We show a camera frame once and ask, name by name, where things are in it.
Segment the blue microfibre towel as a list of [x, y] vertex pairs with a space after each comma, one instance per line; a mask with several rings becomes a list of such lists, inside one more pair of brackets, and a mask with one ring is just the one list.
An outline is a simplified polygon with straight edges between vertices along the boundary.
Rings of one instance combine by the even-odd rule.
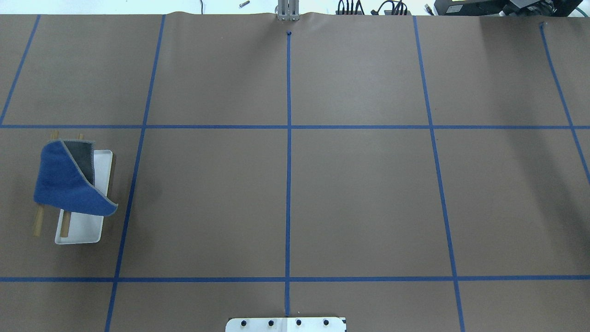
[[95, 142], [53, 139], [41, 150], [33, 200], [73, 213], [111, 216], [118, 209], [95, 186]]

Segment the wooden white towel rack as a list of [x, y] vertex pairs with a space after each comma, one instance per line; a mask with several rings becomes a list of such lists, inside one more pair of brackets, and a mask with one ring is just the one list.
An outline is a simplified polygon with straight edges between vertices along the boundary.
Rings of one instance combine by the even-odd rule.
[[[50, 140], [61, 139], [59, 131], [51, 132]], [[99, 191], [107, 195], [110, 185], [110, 176], [114, 154], [110, 150], [94, 151], [95, 186]], [[44, 212], [49, 205], [36, 203], [36, 212], [32, 226], [32, 235], [40, 236], [44, 220]], [[87, 244], [97, 243], [101, 239], [104, 216], [93, 216], [90, 214], [73, 213], [57, 208], [59, 216], [57, 230], [55, 233], [56, 244]]]

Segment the black equipment on desk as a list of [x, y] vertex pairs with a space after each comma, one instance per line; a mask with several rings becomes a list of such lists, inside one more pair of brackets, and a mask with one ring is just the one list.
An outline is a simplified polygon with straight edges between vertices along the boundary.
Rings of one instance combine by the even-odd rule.
[[567, 17], [581, 0], [435, 0], [440, 16]]

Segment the aluminium frame post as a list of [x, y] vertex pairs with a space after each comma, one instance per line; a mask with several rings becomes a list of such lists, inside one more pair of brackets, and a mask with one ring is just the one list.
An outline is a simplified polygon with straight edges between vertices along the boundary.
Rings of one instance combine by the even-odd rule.
[[278, 21], [299, 21], [301, 13], [299, 0], [278, 0], [276, 15]]

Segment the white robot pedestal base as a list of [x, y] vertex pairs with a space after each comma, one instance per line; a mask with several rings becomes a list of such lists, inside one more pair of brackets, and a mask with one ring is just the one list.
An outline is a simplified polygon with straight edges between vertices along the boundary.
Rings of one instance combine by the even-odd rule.
[[259, 317], [228, 320], [226, 332], [346, 332], [340, 317]]

